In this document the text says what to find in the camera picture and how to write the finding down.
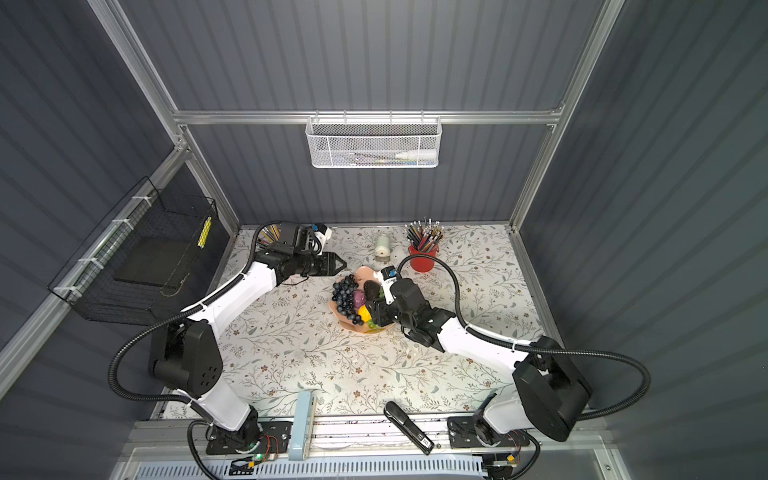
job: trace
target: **wire basket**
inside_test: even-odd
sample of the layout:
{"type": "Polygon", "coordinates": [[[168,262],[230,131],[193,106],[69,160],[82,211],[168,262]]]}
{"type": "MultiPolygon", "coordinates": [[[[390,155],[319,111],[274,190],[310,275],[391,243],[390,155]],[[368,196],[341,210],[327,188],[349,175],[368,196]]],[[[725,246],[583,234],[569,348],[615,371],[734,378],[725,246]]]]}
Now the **wire basket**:
{"type": "Polygon", "coordinates": [[[442,125],[326,123],[311,117],[306,140],[317,168],[437,167],[442,125]]]}
{"type": "Polygon", "coordinates": [[[78,258],[81,246],[48,289],[88,320],[156,323],[205,296],[218,260],[199,257],[222,228],[216,219],[210,198],[153,189],[125,218],[112,220],[92,254],[78,258]]]}

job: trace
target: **thread spool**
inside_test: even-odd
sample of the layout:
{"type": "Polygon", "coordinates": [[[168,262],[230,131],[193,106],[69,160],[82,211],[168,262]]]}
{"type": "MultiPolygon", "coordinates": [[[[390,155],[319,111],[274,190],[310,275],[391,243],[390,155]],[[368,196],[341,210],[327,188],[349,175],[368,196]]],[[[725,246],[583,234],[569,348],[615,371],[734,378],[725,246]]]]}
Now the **thread spool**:
{"type": "Polygon", "coordinates": [[[379,235],[376,239],[376,247],[373,249],[376,254],[376,259],[382,262],[389,262],[389,255],[392,252],[392,246],[389,242],[389,237],[386,235],[379,235]]]}

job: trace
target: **floral tablecloth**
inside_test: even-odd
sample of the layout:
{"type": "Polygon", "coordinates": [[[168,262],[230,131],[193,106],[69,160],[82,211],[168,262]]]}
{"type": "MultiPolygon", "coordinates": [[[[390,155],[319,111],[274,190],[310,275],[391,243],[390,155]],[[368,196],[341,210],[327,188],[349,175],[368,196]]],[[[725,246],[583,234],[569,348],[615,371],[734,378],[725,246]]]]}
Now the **floral tablecloth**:
{"type": "MultiPolygon", "coordinates": [[[[391,239],[390,264],[397,265],[408,254],[402,227],[336,228],[326,250],[338,253],[351,271],[362,265],[380,270],[386,264],[374,260],[373,246],[381,234],[391,239]]],[[[252,236],[253,230],[240,231],[222,283],[243,267],[252,236]]],[[[524,339],[543,333],[504,226],[447,227],[439,257],[461,282],[467,321],[524,339]]],[[[433,306],[454,310],[454,288],[439,265],[429,273],[408,266],[403,275],[414,279],[433,306]]],[[[352,415],[380,413],[389,400],[407,412],[468,411],[490,390],[514,388],[511,379],[471,359],[407,340],[397,326],[375,335],[342,329],[328,309],[333,281],[310,278],[278,286],[220,339],[223,377],[262,417],[291,416],[304,389],[314,391],[317,415],[352,415]]],[[[196,416],[177,402],[163,414],[196,416]]]]}

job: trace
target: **corrugated panel wall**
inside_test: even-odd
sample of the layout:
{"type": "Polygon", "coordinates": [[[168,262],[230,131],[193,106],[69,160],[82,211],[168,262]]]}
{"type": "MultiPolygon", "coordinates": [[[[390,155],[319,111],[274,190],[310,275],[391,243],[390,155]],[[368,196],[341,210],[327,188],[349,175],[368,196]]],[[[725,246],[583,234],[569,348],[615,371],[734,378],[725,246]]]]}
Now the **corrugated panel wall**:
{"type": "MultiPolygon", "coordinates": [[[[654,375],[634,480],[764,476],[768,3],[628,2],[522,236],[564,341],[654,375]]],[[[593,406],[637,376],[586,362],[593,406]]]]}
{"type": "Polygon", "coordinates": [[[540,110],[601,2],[121,4],[182,110],[540,110]]]}
{"type": "Polygon", "coordinates": [[[508,220],[545,125],[448,125],[440,165],[329,170],[311,164],[301,126],[191,128],[243,224],[508,220]]]}
{"type": "MultiPolygon", "coordinates": [[[[0,346],[172,144],[87,2],[0,2],[0,346]]],[[[0,400],[0,478],[106,478],[147,406],[104,379],[137,330],[67,316],[0,400]]],[[[152,388],[146,350],[122,372],[152,388]]]]}

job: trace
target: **red pencil holder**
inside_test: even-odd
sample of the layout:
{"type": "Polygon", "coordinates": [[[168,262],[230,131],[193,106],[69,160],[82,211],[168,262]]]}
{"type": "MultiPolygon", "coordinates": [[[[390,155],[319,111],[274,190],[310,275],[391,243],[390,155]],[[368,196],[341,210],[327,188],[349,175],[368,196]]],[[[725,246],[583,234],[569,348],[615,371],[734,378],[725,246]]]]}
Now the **red pencil holder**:
{"type": "MultiPolygon", "coordinates": [[[[408,251],[411,253],[411,255],[421,254],[429,255],[430,257],[437,257],[437,253],[440,251],[440,246],[438,245],[437,248],[431,252],[419,252],[417,249],[413,248],[413,245],[409,245],[408,251]]],[[[430,260],[429,258],[412,258],[411,268],[417,272],[427,273],[431,269],[435,268],[435,261],[430,260]]]]}

